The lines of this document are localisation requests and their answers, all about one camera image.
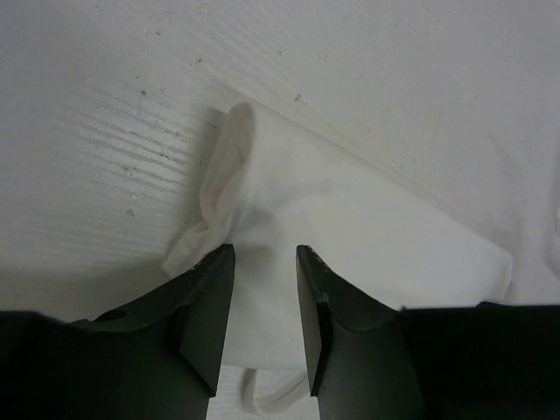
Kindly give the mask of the white tank top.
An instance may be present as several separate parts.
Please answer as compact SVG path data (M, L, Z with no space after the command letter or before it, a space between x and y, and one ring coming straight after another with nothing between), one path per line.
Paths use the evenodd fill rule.
M223 360L248 375L247 409L279 414L305 396L296 248L308 245L385 305L500 301L512 256L351 152L272 110L234 105L199 193L201 218L176 240L176 277L235 249Z

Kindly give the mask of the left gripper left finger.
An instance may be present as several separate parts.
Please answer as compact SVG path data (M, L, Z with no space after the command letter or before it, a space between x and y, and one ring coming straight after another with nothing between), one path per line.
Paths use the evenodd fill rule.
M93 320L1 315L4 419L203 419L235 279L230 244Z

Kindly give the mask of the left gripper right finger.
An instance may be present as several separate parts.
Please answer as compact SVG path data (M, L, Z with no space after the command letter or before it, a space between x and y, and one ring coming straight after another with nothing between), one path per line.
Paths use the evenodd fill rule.
M297 247L311 395L323 419L556 419L559 309L394 310Z

